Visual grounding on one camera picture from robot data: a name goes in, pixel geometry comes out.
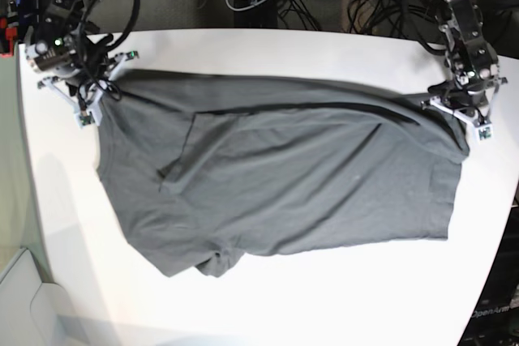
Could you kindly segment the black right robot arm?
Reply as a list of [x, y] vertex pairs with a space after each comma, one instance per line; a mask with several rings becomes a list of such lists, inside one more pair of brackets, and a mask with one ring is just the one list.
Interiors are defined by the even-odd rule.
[[101, 0], [50, 0], [39, 19], [26, 58], [36, 72], [48, 72], [58, 80], [79, 88], [100, 82], [112, 62], [109, 52], [119, 47], [136, 25], [140, 0], [133, 0], [129, 20], [115, 39], [108, 34], [98, 42], [88, 37], [99, 28], [90, 21]]

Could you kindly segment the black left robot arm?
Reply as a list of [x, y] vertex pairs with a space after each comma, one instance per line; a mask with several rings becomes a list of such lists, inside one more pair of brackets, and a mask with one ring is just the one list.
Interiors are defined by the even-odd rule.
[[[408, 0], [403, 0], [408, 11]], [[486, 90], [501, 83], [497, 53], [483, 36], [483, 16], [472, 0], [432, 0], [435, 20], [443, 34], [444, 49], [428, 50], [444, 55], [451, 79], [429, 88], [440, 107], [454, 112], [480, 114], [488, 106]]]

